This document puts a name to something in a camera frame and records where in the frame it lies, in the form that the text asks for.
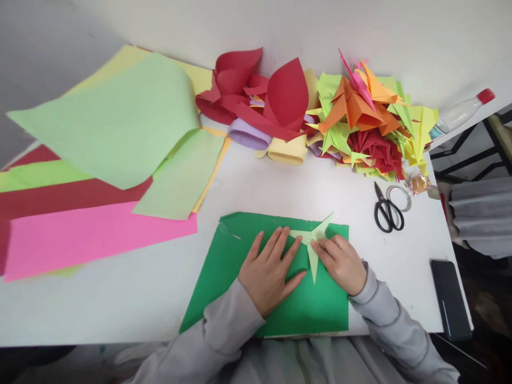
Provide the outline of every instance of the plastic bottle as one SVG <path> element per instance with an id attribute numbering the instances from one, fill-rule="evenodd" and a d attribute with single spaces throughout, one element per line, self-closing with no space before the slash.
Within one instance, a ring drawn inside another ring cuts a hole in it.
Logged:
<path id="1" fill-rule="evenodd" d="M 469 120 L 472 115 L 483 105 L 494 99 L 494 92 L 489 88 L 484 89 L 477 96 L 458 103 L 443 112 L 436 125 L 430 131 L 432 141 L 450 133 Z"/>

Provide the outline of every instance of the scissors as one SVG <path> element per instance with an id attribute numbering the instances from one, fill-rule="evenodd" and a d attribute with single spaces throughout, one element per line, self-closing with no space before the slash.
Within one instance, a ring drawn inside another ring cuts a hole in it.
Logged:
<path id="1" fill-rule="evenodd" d="M 375 210 L 373 212 L 375 216 L 375 222 L 377 223 L 377 227 L 385 233 L 390 233 L 393 231 L 393 229 L 396 230 L 402 230 L 404 229 L 404 216 L 400 212 L 400 210 L 397 208 L 395 204 L 390 199 L 384 198 L 384 195 L 382 194 L 382 191 L 380 190 L 379 186 L 377 185 L 377 182 L 375 182 L 375 193 L 377 194 L 377 198 L 379 201 L 375 204 Z M 397 227 L 395 224 L 395 221 L 393 220 L 393 215 L 391 213 L 391 207 L 398 213 L 398 217 L 400 218 L 400 226 Z M 384 216 L 384 219 L 386 220 L 386 223 L 388 224 L 388 229 L 384 228 L 380 222 L 379 222 L 379 210 Z"/>

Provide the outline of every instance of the black phone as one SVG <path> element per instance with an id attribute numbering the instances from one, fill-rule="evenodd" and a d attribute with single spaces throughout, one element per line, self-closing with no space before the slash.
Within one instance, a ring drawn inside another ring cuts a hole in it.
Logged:
<path id="1" fill-rule="evenodd" d="M 446 337 L 451 341 L 470 339 L 471 328 L 455 265 L 451 261 L 431 260 L 430 268 Z"/>

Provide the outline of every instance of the bottle cap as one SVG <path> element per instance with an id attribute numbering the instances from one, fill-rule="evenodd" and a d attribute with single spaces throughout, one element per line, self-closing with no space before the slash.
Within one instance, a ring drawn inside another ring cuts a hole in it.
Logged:
<path id="1" fill-rule="evenodd" d="M 494 100 L 496 96 L 494 95 L 493 91 L 491 91 L 489 88 L 486 88 L 480 92 L 477 97 L 482 102 L 482 104 L 487 104 L 489 101 Z"/>

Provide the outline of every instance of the hand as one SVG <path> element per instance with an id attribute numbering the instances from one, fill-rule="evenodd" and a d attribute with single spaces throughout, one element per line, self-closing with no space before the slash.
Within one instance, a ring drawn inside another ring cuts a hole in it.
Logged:
<path id="1" fill-rule="evenodd" d="M 288 227 L 277 228 L 263 251 L 258 255 L 263 239 L 263 232 L 260 232 L 238 274 L 238 280 L 263 317 L 269 315 L 281 304 L 299 286 L 306 275 L 306 272 L 303 271 L 287 283 L 285 282 L 286 273 L 302 241 L 302 236 L 298 236 L 281 259 L 289 233 Z"/>
<path id="2" fill-rule="evenodd" d="M 354 247 L 340 235 L 311 242 L 313 250 L 332 279 L 350 296 L 361 293 L 366 284 L 366 269 Z"/>

